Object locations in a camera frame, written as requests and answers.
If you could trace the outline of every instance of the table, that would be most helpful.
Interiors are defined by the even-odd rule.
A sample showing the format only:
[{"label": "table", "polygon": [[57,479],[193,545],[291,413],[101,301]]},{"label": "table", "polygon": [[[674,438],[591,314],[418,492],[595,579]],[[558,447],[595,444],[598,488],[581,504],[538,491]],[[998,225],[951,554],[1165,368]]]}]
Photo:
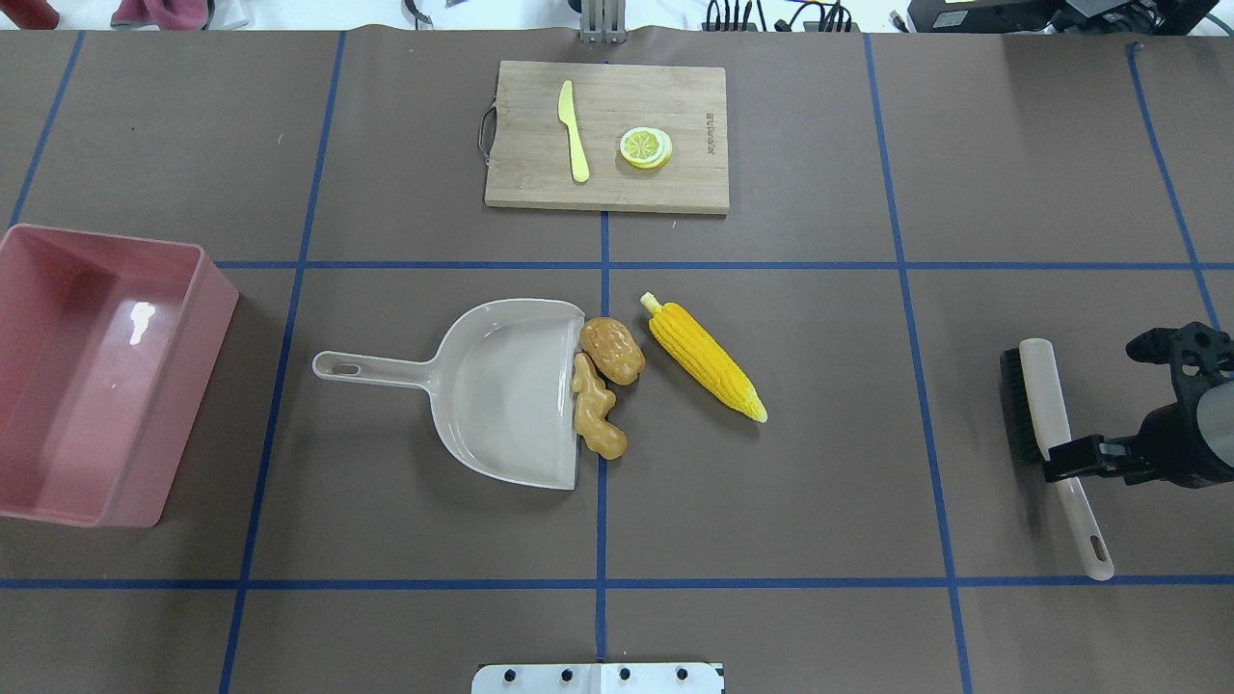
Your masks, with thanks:
[{"label": "table", "polygon": [[[162,522],[0,520],[6,692],[466,692],[496,662],[723,662],[729,692],[1218,692],[1234,485],[1092,480],[1095,584],[1011,463],[997,358],[1072,429],[1172,400],[1123,343],[1234,324],[1234,46],[1127,37],[0,35],[0,210],[193,241],[241,303]],[[728,70],[727,219],[496,210],[500,59]],[[650,342],[686,305],[770,411]],[[468,307],[573,301],[649,364],[578,490],[449,457],[427,399],[321,382]]]}]

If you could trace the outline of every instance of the cutting board handle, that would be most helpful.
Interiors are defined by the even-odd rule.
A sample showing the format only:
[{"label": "cutting board handle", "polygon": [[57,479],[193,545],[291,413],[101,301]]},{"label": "cutting board handle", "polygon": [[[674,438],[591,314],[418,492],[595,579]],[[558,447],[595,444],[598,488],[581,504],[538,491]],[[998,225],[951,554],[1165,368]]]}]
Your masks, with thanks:
[{"label": "cutting board handle", "polygon": [[476,136],[476,141],[475,141],[476,147],[480,148],[480,153],[484,154],[484,165],[486,165],[486,167],[489,165],[489,161],[491,159],[492,141],[489,142],[489,148],[485,149],[485,147],[484,147],[484,126],[485,126],[485,123],[489,122],[489,115],[490,114],[492,114],[492,116],[494,116],[494,119],[492,119],[492,141],[495,141],[495,140],[497,140],[497,119],[496,119],[496,115],[497,115],[497,99],[496,98],[492,99],[492,104],[489,104],[489,107],[485,109],[484,115],[480,116],[480,135]]}]

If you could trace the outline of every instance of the lemon slice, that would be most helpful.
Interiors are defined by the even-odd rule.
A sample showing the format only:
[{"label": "lemon slice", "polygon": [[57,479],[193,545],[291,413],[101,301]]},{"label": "lemon slice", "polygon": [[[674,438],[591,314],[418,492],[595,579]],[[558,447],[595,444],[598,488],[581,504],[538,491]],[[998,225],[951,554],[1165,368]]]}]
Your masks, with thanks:
[{"label": "lemon slice", "polygon": [[654,127],[636,127],[621,136],[621,156],[640,169],[663,167],[673,156],[669,133]]}]

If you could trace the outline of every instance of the yellow knife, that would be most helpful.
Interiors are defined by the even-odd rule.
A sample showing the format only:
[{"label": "yellow knife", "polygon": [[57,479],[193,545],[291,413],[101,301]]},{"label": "yellow knife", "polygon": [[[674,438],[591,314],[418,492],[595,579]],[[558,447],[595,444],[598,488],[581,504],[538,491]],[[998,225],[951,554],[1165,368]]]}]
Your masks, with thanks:
[{"label": "yellow knife", "polygon": [[570,175],[579,183],[586,183],[591,178],[591,169],[587,168],[587,156],[582,152],[582,141],[579,140],[579,121],[574,117],[574,83],[570,80],[561,83],[561,95],[557,99],[557,117],[570,133]]}]

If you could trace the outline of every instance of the brush handle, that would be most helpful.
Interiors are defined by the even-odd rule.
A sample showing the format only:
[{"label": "brush handle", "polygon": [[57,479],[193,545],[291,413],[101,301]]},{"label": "brush handle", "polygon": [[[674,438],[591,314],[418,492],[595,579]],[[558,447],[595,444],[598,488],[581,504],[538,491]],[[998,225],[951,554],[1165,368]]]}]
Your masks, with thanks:
[{"label": "brush handle", "polygon": [[[1054,345],[1033,337],[1019,343],[1019,361],[1024,374],[1024,391],[1033,415],[1033,433],[1041,456],[1050,459],[1050,448],[1071,441],[1067,406],[1062,400],[1062,382],[1054,358]],[[1088,504],[1083,484],[1076,478],[1051,484],[1067,516],[1071,538],[1080,552],[1085,573],[1093,580],[1114,577],[1114,562],[1109,558],[1106,540],[1097,526],[1097,516]]]}]

